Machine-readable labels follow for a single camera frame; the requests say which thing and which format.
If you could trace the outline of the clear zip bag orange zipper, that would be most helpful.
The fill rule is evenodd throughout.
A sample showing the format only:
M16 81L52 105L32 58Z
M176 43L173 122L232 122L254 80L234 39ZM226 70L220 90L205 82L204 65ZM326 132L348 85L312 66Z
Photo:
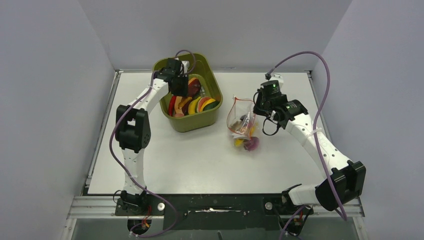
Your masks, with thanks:
M259 146L256 136L258 123L254 113L254 102L247 98L233 96L233 105L226 118L226 126L233 146L248 152Z

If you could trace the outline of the purple red onion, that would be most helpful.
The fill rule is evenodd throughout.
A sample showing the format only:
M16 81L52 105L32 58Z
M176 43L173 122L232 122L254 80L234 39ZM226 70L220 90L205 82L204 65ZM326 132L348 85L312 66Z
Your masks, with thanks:
M243 142L243 148L246 151L254 151L259 146L260 140L256 136L252 136L249 140Z

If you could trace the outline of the long yellow chili pepper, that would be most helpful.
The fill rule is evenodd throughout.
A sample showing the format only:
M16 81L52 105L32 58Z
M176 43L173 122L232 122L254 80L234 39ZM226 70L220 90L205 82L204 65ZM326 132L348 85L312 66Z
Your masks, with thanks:
M248 137L252 137L254 132L256 131L256 127L252 127L249 131ZM234 146L235 147L241 147L243 145L244 142L247 142L249 140L249 138L242 138L242 137L238 137L234 139Z

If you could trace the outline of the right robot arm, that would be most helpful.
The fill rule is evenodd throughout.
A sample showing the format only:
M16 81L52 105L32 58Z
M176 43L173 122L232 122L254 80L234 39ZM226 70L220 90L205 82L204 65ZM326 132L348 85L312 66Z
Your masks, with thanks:
M288 100L278 80L263 82L255 93L253 111L276 122L278 129L290 133L320 168L320 184L298 184L283 191L282 209L295 213L301 205L320 205L327 211L340 209L362 194L366 167L341 153L314 124L298 100Z

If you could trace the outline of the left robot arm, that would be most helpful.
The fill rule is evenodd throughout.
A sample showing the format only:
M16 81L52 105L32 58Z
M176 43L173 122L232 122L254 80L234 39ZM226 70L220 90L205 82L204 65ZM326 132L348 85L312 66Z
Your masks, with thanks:
M116 109L110 138L118 142L123 154L123 161L117 161L125 174L120 194L123 209L132 207L145 212L149 208L144 180L144 152L152 137L149 115L168 93L187 96L189 66L187 60L168 58L164 67L152 73L149 84L135 100Z

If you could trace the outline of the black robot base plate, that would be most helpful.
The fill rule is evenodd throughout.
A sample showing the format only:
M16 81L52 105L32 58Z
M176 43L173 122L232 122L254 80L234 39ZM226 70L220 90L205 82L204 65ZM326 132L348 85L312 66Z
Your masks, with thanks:
M277 231L285 228L292 236L302 232L314 211L295 206L287 194L160 194L131 195L126 191L115 200L115 215L129 217L127 227L145 234L154 218L166 230Z

